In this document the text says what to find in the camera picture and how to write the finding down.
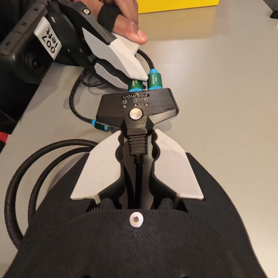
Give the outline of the person's left hand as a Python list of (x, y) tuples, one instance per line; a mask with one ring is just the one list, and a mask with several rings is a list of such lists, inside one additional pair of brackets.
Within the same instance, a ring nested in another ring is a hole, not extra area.
[(146, 34), (139, 29), (136, 0), (81, 0), (92, 12), (97, 22), (109, 32), (143, 45)]

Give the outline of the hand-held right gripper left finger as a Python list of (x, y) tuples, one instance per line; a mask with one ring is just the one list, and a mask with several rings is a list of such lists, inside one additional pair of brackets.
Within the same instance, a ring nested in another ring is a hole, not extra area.
[(72, 200), (105, 198), (118, 200), (125, 192), (123, 169), (124, 136), (116, 131), (90, 151), (78, 181), (71, 193)]

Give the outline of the yellow plastic bin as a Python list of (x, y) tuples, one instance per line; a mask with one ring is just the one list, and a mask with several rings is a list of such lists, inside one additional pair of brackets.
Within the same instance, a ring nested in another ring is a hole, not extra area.
[(219, 0), (137, 0), (138, 13), (153, 13), (181, 9), (217, 6)]

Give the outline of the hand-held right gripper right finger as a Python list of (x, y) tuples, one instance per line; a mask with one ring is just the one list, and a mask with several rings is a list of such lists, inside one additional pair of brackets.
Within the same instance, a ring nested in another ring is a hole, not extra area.
[(150, 193), (154, 200), (203, 200), (204, 195), (185, 150), (159, 129), (152, 131)]

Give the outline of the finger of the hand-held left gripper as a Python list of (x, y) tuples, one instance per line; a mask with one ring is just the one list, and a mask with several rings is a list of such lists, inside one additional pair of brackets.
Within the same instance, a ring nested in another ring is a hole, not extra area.
[(94, 68), (97, 75), (113, 86), (120, 89), (128, 89), (129, 78), (108, 61), (97, 60), (94, 64)]
[(99, 59), (108, 61), (130, 79), (147, 80), (148, 75), (131, 50), (113, 33), (113, 41), (106, 44), (95, 35), (82, 28), (85, 41), (92, 53)]

